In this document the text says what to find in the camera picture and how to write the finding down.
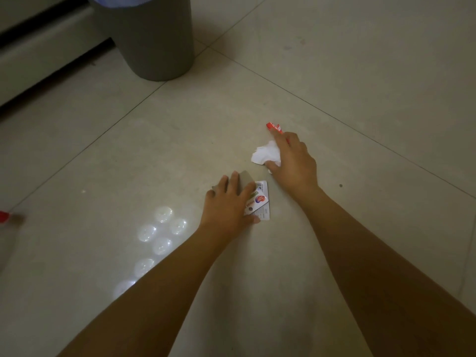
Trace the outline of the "person's left hand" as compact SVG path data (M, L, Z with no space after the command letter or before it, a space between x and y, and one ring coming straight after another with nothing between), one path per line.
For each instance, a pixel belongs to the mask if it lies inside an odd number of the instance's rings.
M228 194L230 176L223 175L214 190L216 202L206 205L199 223L199 231L214 239L230 240L237 237L251 225L243 222L243 209L247 198L255 188L254 182L249 183L238 195Z

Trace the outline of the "person's right forearm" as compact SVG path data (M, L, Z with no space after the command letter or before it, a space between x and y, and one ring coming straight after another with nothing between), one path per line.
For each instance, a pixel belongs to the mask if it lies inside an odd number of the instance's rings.
M374 357L476 357L476 315L320 188L295 201Z

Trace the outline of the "person's right hand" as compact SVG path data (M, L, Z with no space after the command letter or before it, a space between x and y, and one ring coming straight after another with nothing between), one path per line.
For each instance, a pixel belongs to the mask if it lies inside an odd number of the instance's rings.
M284 132L273 137L281 151L282 168L280 175L273 177L296 203L302 204L319 191L317 163L296 133Z

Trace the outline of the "printed cardboard carton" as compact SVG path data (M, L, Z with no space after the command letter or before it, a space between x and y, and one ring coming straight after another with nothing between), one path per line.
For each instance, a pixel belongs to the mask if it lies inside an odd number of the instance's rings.
M255 181L248 171L241 171L238 173L236 194L239 196L243 189L251 182L254 182L255 188L244 204L243 215L253 215L259 218L261 221L270 220L267 181Z

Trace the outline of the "grey plastic trash bin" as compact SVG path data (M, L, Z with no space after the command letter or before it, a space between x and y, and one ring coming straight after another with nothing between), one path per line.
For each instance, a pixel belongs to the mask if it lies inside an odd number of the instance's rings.
M105 33L131 70L150 81L169 81L194 62L190 0L152 0L126 8L106 8L88 0Z

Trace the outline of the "white tissue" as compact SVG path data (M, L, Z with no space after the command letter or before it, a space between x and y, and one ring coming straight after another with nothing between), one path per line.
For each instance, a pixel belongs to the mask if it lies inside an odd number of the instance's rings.
M272 162L277 168L281 167L281 151L275 140L269 141L266 145L257 147L251 156L251 162L265 166L267 162Z

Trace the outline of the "person's left forearm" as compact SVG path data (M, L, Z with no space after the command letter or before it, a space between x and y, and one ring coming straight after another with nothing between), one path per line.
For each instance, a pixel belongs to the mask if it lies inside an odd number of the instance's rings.
M200 226L57 357L168 357L204 278L237 234L229 228Z

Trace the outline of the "white cabinet base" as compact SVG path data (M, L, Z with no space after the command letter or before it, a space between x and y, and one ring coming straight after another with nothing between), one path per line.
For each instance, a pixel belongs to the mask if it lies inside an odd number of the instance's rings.
M88 0L0 0L0 107L107 39Z

